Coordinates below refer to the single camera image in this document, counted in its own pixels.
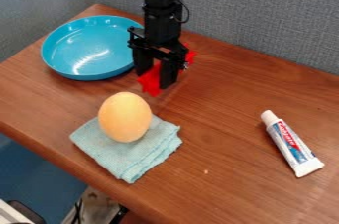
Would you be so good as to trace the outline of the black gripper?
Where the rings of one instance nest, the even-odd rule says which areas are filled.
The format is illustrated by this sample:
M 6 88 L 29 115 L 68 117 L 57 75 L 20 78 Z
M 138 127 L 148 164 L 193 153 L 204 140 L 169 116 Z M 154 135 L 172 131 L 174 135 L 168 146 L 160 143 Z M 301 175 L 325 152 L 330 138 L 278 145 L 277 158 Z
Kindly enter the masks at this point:
M 133 67 L 140 76 L 160 61 L 158 87 L 165 89 L 177 80 L 178 69 L 185 66 L 188 48 L 180 42 L 182 7 L 144 7 L 144 27 L 129 27 L 128 46 L 132 49 Z

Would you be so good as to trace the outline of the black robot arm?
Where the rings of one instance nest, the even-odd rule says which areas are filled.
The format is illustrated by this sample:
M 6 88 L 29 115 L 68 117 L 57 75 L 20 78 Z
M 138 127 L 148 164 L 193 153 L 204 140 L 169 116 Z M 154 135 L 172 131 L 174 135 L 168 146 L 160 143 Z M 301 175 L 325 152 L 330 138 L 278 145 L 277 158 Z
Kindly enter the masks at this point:
M 188 19 L 182 19 L 185 9 L 181 0 L 144 0 L 144 28 L 126 29 L 136 75 L 141 76 L 148 72 L 157 59 L 160 89 L 177 81 L 178 71 L 188 63 L 188 48 L 180 42 L 181 25 L 188 22 Z

